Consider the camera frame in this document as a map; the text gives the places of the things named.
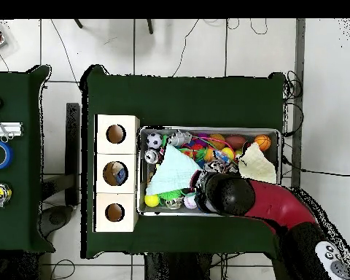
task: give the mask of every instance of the blue tape roll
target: blue tape roll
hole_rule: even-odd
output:
[[[12,162],[13,150],[8,144],[3,143],[2,141],[0,141],[0,147],[5,151],[5,159],[0,163],[1,170],[2,168],[6,168]]]

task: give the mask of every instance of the white cloth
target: white cloth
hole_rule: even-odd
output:
[[[163,162],[147,187],[147,195],[188,188],[196,171],[202,171],[190,157],[167,144]]]
[[[238,159],[238,170],[243,178],[276,183],[275,166],[265,158],[257,143],[253,143]]]

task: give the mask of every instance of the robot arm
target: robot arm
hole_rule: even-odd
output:
[[[231,174],[201,176],[198,207],[270,223],[279,233],[284,262],[296,280],[350,280],[336,246],[327,241],[310,208],[288,189]]]

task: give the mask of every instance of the metal tray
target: metal tray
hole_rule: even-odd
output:
[[[168,126],[162,127],[161,129],[155,129],[153,127],[143,127],[140,130],[140,140],[146,141],[147,136],[151,133],[157,132],[161,135],[166,134],[171,135],[176,131],[190,132],[191,134],[197,133],[220,133],[222,135],[232,135],[239,134],[246,138],[247,141],[253,142],[255,136],[260,134],[265,134],[271,139],[271,147],[265,151],[265,157],[275,166],[277,175],[277,184],[280,184],[281,175],[281,134],[275,129],[254,129],[254,128],[210,128],[210,127],[178,127],[178,126]],[[209,216],[215,217],[216,214],[205,214],[199,209],[187,209],[182,206],[180,209],[171,210],[166,206],[148,207],[145,205],[144,196],[145,188],[147,187],[147,180],[150,172],[155,170],[153,165],[147,164],[144,160],[144,153],[147,150],[147,143],[142,142],[139,149],[139,159],[138,159],[138,175],[137,175],[137,210],[141,215],[144,216]]]

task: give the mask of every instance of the dark green table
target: dark green table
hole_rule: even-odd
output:
[[[278,239],[261,221],[230,217],[139,217],[132,233],[94,233],[95,114],[136,115],[140,125],[283,128],[282,74],[270,78],[110,76],[91,66],[83,75],[82,256],[99,252],[264,252]]]
[[[14,156],[0,170],[0,183],[12,188],[9,204],[0,209],[0,250],[52,252],[53,246],[38,229],[41,209],[42,147],[39,92],[50,68],[37,66],[29,72],[0,72],[0,108],[3,123],[23,123],[24,135],[9,141]]]

